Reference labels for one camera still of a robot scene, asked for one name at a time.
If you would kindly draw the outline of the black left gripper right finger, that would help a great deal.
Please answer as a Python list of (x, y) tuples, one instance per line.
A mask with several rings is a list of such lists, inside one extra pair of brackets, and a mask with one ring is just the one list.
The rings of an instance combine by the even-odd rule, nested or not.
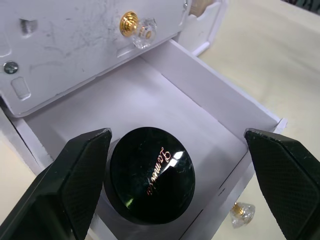
[(259, 188), (287, 240), (320, 238), (320, 162), (298, 141), (248, 128)]

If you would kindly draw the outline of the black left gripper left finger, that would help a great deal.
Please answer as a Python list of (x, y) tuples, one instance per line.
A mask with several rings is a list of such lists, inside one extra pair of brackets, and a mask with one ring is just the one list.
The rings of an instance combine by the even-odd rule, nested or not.
[(109, 128), (69, 140), (0, 226), (2, 240), (83, 240), (100, 198)]

